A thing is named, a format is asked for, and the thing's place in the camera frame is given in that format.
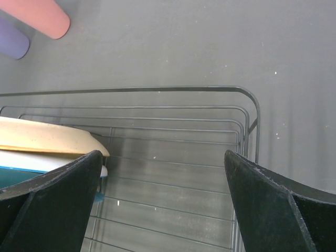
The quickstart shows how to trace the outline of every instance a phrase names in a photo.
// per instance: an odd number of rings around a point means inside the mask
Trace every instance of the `purple cylinder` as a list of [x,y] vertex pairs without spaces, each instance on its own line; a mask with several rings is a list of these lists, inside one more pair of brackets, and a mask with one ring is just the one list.
[[21,59],[29,49],[29,39],[8,23],[0,18],[0,53],[14,59]]

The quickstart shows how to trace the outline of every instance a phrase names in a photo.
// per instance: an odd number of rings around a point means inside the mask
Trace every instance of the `white plate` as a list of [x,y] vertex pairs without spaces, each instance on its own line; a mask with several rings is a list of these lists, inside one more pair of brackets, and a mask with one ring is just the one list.
[[87,154],[107,149],[90,132],[71,127],[0,117],[0,149],[44,153]]
[[[0,150],[0,168],[27,172],[46,173],[72,162],[75,159],[57,154],[42,154]],[[102,166],[100,177],[107,176]]]

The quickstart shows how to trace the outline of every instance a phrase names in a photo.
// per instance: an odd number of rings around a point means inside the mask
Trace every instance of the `dish drying rack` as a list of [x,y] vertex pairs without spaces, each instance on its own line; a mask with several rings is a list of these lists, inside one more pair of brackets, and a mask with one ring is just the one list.
[[92,208],[81,251],[243,251],[224,153],[258,163],[260,106],[248,90],[102,88],[0,97],[0,116],[84,129],[109,150],[109,175],[99,186],[105,198]]

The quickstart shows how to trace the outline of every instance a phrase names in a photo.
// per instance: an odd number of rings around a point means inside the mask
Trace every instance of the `pink cylinder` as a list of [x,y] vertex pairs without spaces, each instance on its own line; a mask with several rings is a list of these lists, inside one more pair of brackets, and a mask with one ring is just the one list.
[[53,39],[70,27],[70,18],[54,0],[0,0],[0,9]]

